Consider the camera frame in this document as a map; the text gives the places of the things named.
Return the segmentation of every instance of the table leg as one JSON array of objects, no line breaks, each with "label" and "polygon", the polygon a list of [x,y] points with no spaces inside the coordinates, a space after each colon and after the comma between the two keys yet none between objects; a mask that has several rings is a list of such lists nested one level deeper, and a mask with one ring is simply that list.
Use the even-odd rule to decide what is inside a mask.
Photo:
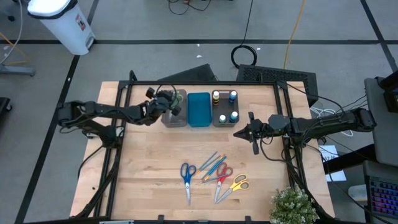
[{"label": "table leg", "polygon": [[350,152],[324,162],[323,170],[325,171],[325,174],[334,173],[345,168],[360,165],[365,160],[377,162],[374,144],[370,144],[355,152]]}]

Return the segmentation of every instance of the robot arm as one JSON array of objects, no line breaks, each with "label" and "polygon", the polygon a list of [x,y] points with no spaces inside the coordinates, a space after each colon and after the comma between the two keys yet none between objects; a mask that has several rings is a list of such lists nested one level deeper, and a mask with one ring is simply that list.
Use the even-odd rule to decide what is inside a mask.
[{"label": "robot arm", "polygon": [[274,114],[269,117],[268,123],[254,119],[253,112],[249,112],[249,119],[250,124],[234,133],[234,137],[253,143],[255,155],[259,154],[257,139],[261,138],[287,135],[292,145],[299,145],[307,143],[311,138],[321,138],[340,131],[371,132],[376,127],[372,113],[361,108],[315,119]]},{"label": "robot arm", "polygon": [[172,91],[162,90],[157,93],[153,88],[149,88],[146,96],[152,100],[127,108],[93,101],[62,103],[57,106],[58,125],[63,128],[82,129],[85,135],[95,134],[101,138],[104,147],[110,147],[117,143],[116,128],[103,126],[93,121],[93,118],[116,118],[135,125],[150,126],[167,110],[172,110],[173,115],[178,115],[181,111],[178,106],[172,107],[175,101]]}]

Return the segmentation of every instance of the blue container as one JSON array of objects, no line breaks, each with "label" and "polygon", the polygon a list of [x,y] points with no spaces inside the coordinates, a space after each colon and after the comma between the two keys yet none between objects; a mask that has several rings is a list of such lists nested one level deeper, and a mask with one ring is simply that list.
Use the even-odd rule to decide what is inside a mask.
[{"label": "blue container", "polygon": [[209,93],[189,93],[188,124],[193,127],[208,127],[211,124],[211,99]]}]

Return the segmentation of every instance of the red-handled scissors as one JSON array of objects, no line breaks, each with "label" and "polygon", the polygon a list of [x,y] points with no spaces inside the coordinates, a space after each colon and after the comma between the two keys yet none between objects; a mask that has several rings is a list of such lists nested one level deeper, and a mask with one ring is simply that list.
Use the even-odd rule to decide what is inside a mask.
[{"label": "red-handled scissors", "polygon": [[222,162],[218,166],[216,174],[219,178],[217,179],[217,188],[216,188],[216,195],[214,197],[214,203],[217,202],[218,194],[220,193],[221,190],[221,184],[223,184],[225,178],[231,176],[233,172],[234,170],[232,170],[232,168],[230,167],[227,167],[225,162]]}]

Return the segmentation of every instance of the scissors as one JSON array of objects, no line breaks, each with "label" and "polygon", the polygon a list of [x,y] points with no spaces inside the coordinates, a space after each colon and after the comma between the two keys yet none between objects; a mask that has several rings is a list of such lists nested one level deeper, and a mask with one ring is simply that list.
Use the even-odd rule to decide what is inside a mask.
[{"label": "scissors", "polygon": [[248,177],[246,175],[244,175],[244,174],[237,175],[234,178],[234,182],[232,183],[232,185],[223,194],[223,196],[221,196],[220,199],[218,199],[218,201],[216,203],[220,203],[221,201],[226,199],[228,197],[228,195],[230,195],[235,190],[247,190],[247,189],[249,189],[249,182],[246,181],[247,179],[248,179]]},{"label": "scissors", "polygon": [[216,195],[214,196],[214,203],[217,203],[217,198],[218,194],[220,193],[221,190],[221,184],[223,184],[225,178],[229,177],[232,175],[234,170],[232,168],[227,167],[225,162],[222,162],[220,166],[217,168],[217,188],[216,188]]},{"label": "scissors", "polygon": [[189,205],[191,204],[189,184],[191,182],[191,177],[195,174],[196,171],[197,167],[195,167],[194,165],[188,165],[186,162],[181,165],[181,177],[184,179],[185,182],[185,189],[187,190],[187,202]]}]

